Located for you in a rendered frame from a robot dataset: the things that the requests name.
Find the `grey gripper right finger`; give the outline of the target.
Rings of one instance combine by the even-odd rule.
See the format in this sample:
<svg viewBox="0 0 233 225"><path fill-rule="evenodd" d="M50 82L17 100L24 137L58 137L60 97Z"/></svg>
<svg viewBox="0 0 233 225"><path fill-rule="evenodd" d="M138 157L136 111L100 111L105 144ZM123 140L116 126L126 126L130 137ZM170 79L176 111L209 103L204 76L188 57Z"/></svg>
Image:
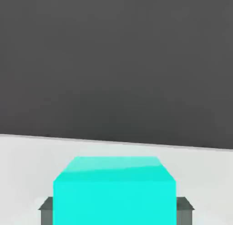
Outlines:
<svg viewBox="0 0 233 225"><path fill-rule="evenodd" d="M193 225L192 224L192 213L194 207L187 200L186 197L177 197L177 225Z"/></svg>

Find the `small cyan cube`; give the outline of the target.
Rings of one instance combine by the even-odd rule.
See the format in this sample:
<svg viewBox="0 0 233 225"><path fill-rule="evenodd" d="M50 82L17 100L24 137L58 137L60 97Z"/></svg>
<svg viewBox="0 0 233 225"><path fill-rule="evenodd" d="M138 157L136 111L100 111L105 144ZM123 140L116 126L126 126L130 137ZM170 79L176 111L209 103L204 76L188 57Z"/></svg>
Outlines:
<svg viewBox="0 0 233 225"><path fill-rule="evenodd" d="M176 224L176 181L156 157L76 157L53 182L53 225Z"/></svg>

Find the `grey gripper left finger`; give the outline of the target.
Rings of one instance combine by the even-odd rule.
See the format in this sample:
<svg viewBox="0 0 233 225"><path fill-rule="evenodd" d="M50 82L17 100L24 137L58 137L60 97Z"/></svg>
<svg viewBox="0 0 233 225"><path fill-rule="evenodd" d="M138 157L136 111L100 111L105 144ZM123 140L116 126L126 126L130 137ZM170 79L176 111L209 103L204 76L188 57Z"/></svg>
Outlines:
<svg viewBox="0 0 233 225"><path fill-rule="evenodd" d="M41 225L53 225L53 197L47 197L38 210L41 212Z"/></svg>

